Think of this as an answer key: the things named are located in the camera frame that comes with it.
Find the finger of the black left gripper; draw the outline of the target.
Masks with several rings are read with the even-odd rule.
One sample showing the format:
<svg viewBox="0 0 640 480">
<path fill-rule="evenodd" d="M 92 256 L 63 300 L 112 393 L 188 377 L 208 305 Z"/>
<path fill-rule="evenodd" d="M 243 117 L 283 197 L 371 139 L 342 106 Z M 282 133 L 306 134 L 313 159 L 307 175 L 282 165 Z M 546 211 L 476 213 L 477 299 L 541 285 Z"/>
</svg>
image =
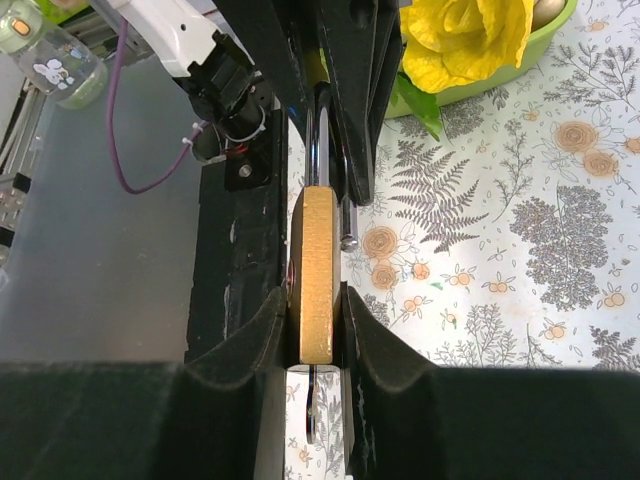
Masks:
<svg viewBox="0 0 640 480">
<path fill-rule="evenodd" d="M 319 27 L 351 199 L 369 205 L 376 145 L 404 52 L 399 3 L 321 1 Z"/>
<path fill-rule="evenodd" d="M 320 81 L 316 1 L 218 0 L 237 35 L 292 120 L 305 120 Z"/>
</svg>

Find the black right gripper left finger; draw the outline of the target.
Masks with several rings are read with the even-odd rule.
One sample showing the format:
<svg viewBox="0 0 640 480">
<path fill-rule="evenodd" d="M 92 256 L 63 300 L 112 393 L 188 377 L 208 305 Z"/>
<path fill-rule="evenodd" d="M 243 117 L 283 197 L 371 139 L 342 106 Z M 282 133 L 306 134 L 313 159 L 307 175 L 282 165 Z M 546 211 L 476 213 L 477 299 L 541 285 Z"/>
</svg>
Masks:
<svg viewBox="0 0 640 480">
<path fill-rule="evenodd" d="M 286 303 L 189 364 L 3 364 L 2 477 L 282 478 Z"/>
</svg>

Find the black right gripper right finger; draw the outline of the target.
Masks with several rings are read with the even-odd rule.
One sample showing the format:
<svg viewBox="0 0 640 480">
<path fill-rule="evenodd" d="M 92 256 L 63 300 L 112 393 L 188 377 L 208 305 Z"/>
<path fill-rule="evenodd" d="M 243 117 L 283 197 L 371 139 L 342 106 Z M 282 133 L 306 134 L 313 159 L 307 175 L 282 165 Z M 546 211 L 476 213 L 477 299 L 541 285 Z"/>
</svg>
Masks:
<svg viewBox="0 0 640 480">
<path fill-rule="evenodd" d="M 635 479 L 639 378 L 439 367 L 341 289 L 346 470 L 356 479 Z"/>
</svg>

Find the large brass padlock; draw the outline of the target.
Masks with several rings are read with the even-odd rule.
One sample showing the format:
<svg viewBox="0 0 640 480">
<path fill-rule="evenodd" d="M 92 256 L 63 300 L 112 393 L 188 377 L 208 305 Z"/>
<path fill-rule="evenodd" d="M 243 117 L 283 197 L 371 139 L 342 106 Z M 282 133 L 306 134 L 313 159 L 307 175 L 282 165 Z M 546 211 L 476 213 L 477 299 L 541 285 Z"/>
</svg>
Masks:
<svg viewBox="0 0 640 480">
<path fill-rule="evenodd" d="M 305 180 L 291 222 L 289 314 L 294 358 L 302 365 L 334 363 L 340 311 L 340 209 L 331 185 L 335 156 L 331 86 L 314 87 L 305 138 Z"/>
</svg>

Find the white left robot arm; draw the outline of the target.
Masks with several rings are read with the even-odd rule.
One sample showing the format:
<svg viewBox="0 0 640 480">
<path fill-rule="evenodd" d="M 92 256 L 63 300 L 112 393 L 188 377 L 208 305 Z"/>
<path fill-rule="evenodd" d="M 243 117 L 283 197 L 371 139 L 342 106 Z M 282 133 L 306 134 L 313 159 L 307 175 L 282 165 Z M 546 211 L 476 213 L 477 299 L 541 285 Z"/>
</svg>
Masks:
<svg viewBox="0 0 640 480">
<path fill-rule="evenodd" d="M 216 2 L 244 53 L 187 1 L 109 5 L 151 47 L 202 119 L 229 112 L 248 87 L 228 89 L 229 81 L 257 69 L 304 132 L 314 89 L 328 83 L 351 198 L 372 203 L 375 147 L 403 53 L 400 2 Z"/>
</svg>

